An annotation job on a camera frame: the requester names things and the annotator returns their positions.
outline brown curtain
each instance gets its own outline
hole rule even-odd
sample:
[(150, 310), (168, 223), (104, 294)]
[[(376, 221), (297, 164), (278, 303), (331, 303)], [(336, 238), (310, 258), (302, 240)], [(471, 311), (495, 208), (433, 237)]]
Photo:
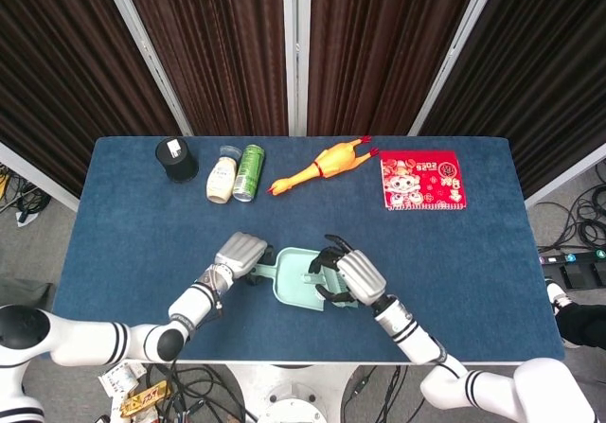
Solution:
[(505, 136), (526, 196), (606, 142), (606, 0), (489, 0), (422, 134)]
[(112, 0), (1, 0), (0, 141), (80, 195), (95, 141), (176, 134)]
[(468, 0), (312, 0), (308, 134), (406, 134)]
[(196, 134), (287, 134), (282, 0), (134, 0)]

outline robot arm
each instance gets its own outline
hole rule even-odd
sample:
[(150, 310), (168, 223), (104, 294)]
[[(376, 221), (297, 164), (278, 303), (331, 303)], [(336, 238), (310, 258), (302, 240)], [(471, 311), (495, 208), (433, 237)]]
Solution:
[[(323, 250), (316, 260), (336, 270), (348, 285), (351, 297), (373, 309), (375, 320), (412, 363), (436, 365), (420, 385), (434, 407), (473, 406), (520, 423), (597, 422), (572, 374), (559, 361), (527, 361), (516, 370), (513, 379), (468, 371), (419, 325), (396, 296), (385, 292), (385, 279), (364, 253), (353, 250), (341, 238), (327, 238), (337, 248)], [(327, 295), (325, 289), (320, 292)], [(343, 299), (344, 295), (328, 295), (331, 297)]]
[(49, 353), (65, 366), (112, 364), (123, 359), (163, 362), (177, 358), (206, 315), (222, 309), (221, 297), (252, 270), (267, 243), (234, 234), (209, 266), (170, 306), (162, 326), (77, 322), (40, 309), (0, 308), (0, 423), (44, 422), (42, 407), (22, 393), (29, 361)]

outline chicken toy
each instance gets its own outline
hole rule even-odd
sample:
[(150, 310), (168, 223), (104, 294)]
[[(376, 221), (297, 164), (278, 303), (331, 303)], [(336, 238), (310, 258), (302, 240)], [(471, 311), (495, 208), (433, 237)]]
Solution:
[(302, 184), (316, 177), (324, 177), (328, 179), (333, 175), (340, 174), (346, 170), (352, 170), (366, 161), (368, 158), (375, 156), (379, 150), (373, 148), (369, 153), (356, 157), (354, 147), (358, 144), (367, 144), (370, 142), (370, 136), (364, 136), (351, 142), (341, 142), (332, 146), (330, 149), (324, 150), (308, 167), (295, 174), (293, 177), (276, 180), (267, 190), (274, 196), (288, 191), (295, 185)]

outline dustpan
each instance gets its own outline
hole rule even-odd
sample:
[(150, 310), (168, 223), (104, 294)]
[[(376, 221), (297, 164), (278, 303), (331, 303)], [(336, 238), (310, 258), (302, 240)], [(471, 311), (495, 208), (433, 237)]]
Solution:
[[(257, 264), (250, 273), (274, 280), (274, 295), (285, 305), (324, 310), (325, 299), (315, 289), (320, 284), (332, 293), (347, 292), (348, 287), (335, 270), (320, 268), (320, 273), (309, 273), (310, 264), (318, 251), (302, 248), (284, 248), (277, 254), (276, 264)], [(357, 302), (333, 303), (336, 307), (358, 307)]]

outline table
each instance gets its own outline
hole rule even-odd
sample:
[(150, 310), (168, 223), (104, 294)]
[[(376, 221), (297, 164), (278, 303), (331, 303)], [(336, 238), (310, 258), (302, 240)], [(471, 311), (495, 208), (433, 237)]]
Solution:
[[(508, 142), (488, 137), (376, 136), (382, 150), (454, 150), (468, 206), (388, 211), (378, 158), (356, 170), (264, 190), (345, 137), (188, 137), (200, 162), (185, 184), (154, 157), (159, 137), (99, 139), (56, 296), (56, 314), (130, 326), (164, 324), (169, 305), (236, 231), (319, 250), (333, 233), (361, 249), (420, 324), (466, 362), (563, 358)], [(266, 150), (257, 198), (217, 205), (205, 182), (219, 146)], [(368, 146), (359, 146), (366, 151)], [(183, 360), (404, 362), (368, 308), (316, 312), (282, 305), (271, 282), (238, 282), (224, 316), (201, 329)]]

